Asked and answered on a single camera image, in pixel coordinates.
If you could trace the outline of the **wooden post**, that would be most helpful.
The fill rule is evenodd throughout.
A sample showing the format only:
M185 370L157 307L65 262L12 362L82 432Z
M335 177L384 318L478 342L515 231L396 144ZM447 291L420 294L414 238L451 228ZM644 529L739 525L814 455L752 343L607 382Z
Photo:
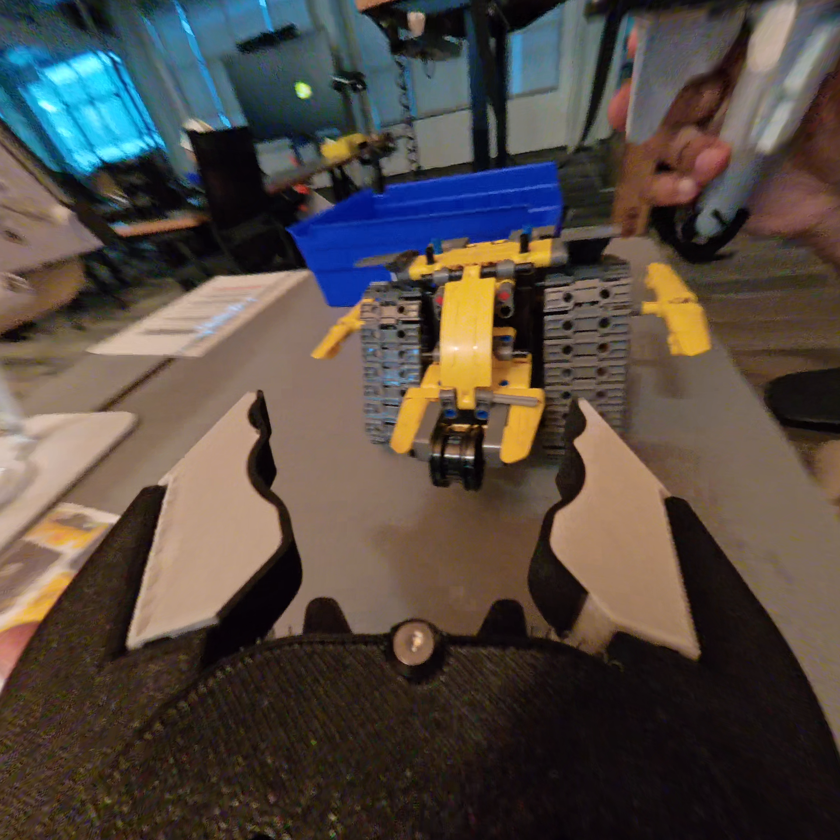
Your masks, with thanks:
M622 238L646 235L652 207L648 187L656 170L655 152L645 144L624 142L612 209Z

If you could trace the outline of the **yellow tracked toy vehicle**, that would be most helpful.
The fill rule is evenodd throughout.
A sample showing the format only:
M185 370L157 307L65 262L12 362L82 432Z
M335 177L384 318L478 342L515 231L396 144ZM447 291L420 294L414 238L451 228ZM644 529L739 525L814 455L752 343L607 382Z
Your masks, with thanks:
M631 321L655 316L668 350L711 349L706 313L669 266L634 302L629 264L606 253L613 225L522 228L506 239L454 239L372 258L371 283L311 352L334 357L360 335L364 431L427 465L436 487L482 487L486 470L564 451L572 406L624 428Z

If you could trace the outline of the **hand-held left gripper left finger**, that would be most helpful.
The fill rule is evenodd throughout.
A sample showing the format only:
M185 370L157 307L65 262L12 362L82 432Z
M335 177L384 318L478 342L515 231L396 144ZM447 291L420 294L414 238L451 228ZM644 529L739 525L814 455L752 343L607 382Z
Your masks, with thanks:
M163 476L126 648L208 631L211 650L256 644L297 595L301 558L262 391L247 392Z

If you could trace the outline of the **laminated instruction sheet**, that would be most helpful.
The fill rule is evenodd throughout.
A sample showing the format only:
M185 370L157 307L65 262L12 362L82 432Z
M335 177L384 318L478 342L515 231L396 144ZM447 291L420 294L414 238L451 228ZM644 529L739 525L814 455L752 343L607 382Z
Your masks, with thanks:
M101 356L199 358L311 278L306 269L216 276L87 351Z

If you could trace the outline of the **blue plastic bin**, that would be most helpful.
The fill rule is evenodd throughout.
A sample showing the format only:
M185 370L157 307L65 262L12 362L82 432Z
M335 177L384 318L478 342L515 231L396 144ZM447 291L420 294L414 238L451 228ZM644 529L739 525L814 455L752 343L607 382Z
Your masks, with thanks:
M351 308L383 266L357 267L373 257L423 253L428 245L466 238L507 239L522 228L556 228L564 215L554 162L393 184L363 190L288 231L331 308Z

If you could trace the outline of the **person's right hand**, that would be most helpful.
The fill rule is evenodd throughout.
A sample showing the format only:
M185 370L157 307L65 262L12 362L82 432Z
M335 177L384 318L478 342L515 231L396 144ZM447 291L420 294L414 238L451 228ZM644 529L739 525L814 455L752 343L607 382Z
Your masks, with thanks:
M653 141L657 170L649 183L654 207L687 206L730 161L722 142L723 104L744 50L724 67L683 90L665 129ZM626 129L633 78L609 108L614 128ZM838 267L838 64L829 71L794 138L770 165L748 203L750 233L802 239Z

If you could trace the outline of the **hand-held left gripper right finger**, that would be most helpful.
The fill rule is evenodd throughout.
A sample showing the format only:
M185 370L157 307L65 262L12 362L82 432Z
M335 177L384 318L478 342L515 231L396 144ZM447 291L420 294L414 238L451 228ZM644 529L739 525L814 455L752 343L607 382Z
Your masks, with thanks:
M625 634L700 657L666 501L669 491L585 400L573 401L534 604L567 645L602 655Z

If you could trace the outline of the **white book stand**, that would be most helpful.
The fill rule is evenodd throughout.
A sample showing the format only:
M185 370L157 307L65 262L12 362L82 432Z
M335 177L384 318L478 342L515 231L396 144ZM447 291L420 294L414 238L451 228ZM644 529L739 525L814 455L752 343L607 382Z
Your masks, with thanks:
M68 303L84 280L80 257L22 276L2 272L2 332ZM125 412L29 416L1 373L1 549L63 497L131 434L137 417Z

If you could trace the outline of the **window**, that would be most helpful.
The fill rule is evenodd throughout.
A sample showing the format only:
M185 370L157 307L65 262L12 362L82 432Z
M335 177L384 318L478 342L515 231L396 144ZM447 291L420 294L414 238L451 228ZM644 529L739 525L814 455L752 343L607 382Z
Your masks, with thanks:
M36 46L3 48L1 116L56 172L89 175L164 149L124 63L110 50L58 59Z

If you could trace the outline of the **instruction booklet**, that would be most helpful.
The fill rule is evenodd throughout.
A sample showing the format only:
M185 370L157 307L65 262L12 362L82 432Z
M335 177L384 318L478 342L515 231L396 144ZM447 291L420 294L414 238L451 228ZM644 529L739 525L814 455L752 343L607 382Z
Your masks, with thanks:
M52 174L1 122L1 271L20 275L102 246Z

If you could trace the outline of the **black office chair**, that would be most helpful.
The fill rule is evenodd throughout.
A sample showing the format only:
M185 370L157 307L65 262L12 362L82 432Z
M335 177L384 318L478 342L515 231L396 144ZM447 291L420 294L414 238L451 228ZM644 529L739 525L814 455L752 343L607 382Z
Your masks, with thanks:
M286 228L264 185L247 128L187 130L213 234L240 274L298 265Z

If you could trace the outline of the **yellow sticker sheet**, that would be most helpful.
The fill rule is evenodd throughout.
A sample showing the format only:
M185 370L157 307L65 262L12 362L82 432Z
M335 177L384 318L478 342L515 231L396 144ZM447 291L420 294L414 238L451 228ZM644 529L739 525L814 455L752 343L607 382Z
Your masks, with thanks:
M119 515L63 502L1 558L1 631L40 623Z

